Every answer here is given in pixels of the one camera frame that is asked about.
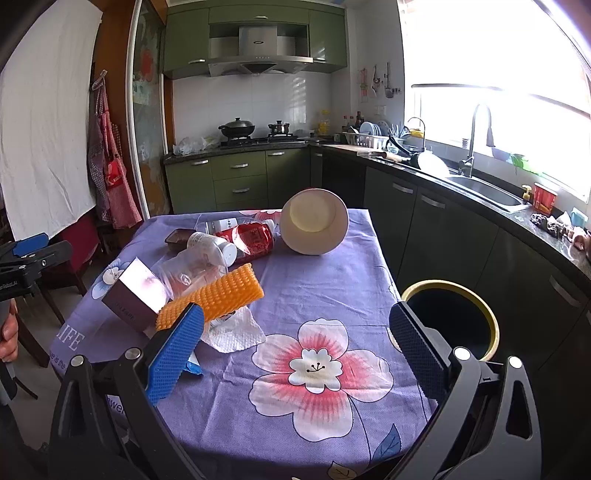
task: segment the pot lid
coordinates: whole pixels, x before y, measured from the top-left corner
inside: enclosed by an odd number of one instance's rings
[[[239,127],[253,127],[251,121],[248,120],[240,120],[240,117],[236,117],[236,120],[233,122],[228,122],[226,125],[222,125],[225,128],[239,128]]]

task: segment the drawer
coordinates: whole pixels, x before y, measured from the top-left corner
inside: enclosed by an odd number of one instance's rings
[[[214,180],[235,179],[265,175],[265,152],[247,152],[236,155],[221,155],[211,159]]]
[[[218,212],[237,212],[239,210],[265,210],[268,208],[267,199],[244,200],[242,202],[220,203]]]
[[[213,182],[216,204],[267,198],[267,176],[254,175]]]

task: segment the wall cabinet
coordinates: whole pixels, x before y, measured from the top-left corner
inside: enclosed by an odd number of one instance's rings
[[[209,23],[289,23],[308,24],[308,10],[305,8],[284,7],[281,5],[232,5],[211,7]]]
[[[164,71],[169,76],[178,69],[193,71],[192,75],[207,72],[209,58],[209,9],[201,8],[169,15],[166,24]]]
[[[310,10],[310,56],[306,70],[334,72],[347,66],[347,33],[342,15]]]

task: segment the white tile wall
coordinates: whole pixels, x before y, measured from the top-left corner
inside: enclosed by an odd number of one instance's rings
[[[190,77],[173,82],[176,143],[184,137],[221,135],[218,127],[237,116],[266,137],[268,124],[282,120],[290,132],[315,128],[320,111],[330,110],[330,75],[301,72],[257,76]]]

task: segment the table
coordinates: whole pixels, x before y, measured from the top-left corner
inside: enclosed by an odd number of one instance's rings
[[[112,272],[135,257],[151,267],[170,256],[164,239],[175,228],[239,215],[152,218]],[[251,311],[267,341],[230,354],[199,342],[204,374],[184,372],[157,406],[208,480],[346,479],[405,452],[433,408],[388,336],[400,297],[367,210],[349,210],[347,236],[332,252],[299,255],[278,238],[254,271],[265,297]],[[55,338],[58,372],[75,354],[106,361],[146,344],[100,301],[104,291],[101,276]],[[117,398],[109,404],[124,413]]]

